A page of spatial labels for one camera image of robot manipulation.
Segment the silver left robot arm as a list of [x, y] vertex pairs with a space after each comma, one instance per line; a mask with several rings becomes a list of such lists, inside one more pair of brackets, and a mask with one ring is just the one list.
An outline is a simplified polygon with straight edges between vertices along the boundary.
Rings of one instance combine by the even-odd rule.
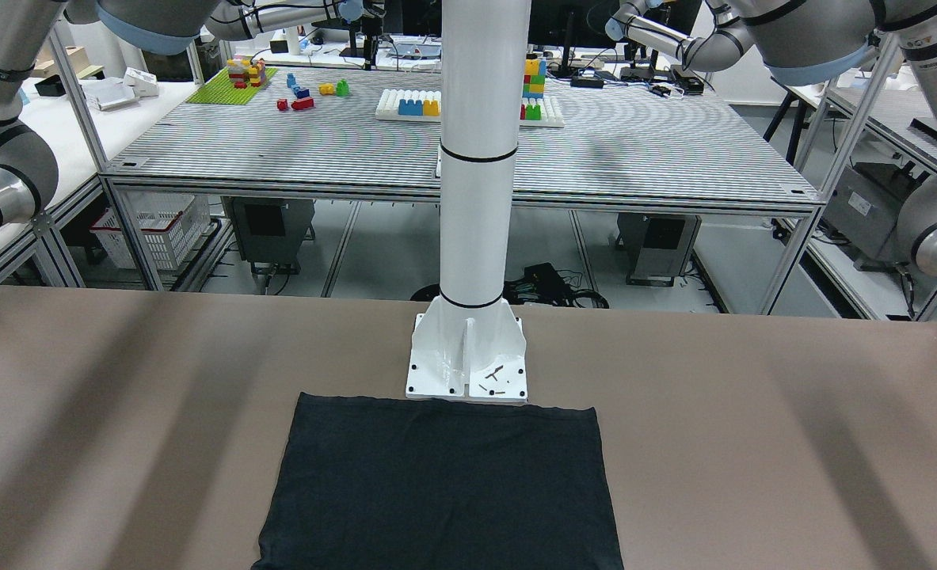
[[[711, 1], [714, 29], [693, 37], [650, 21], [657, 1], [621, 1], [604, 26], [609, 39], [632, 40], [686, 68], [715, 72], [757, 48], [785, 86], [811, 86], [859, 67], [870, 35], [898, 40], [904, 61], [937, 122], [937, 1]], [[897, 235], [911, 263], [937, 277], [937, 177], [905, 201]]]

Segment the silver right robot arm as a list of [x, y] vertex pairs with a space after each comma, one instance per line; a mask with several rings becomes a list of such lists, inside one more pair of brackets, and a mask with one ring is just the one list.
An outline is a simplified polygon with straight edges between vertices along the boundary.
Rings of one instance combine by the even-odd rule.
[[332, 17], [355, 21], [364, 1], [0, 1], [0, 228], [27, 222], [51, 202], [58, 162], [20, 119], [21, 87], [60, 16], [100, 22], [149, 53], [175, 55], [204, 30], [227, 42]]

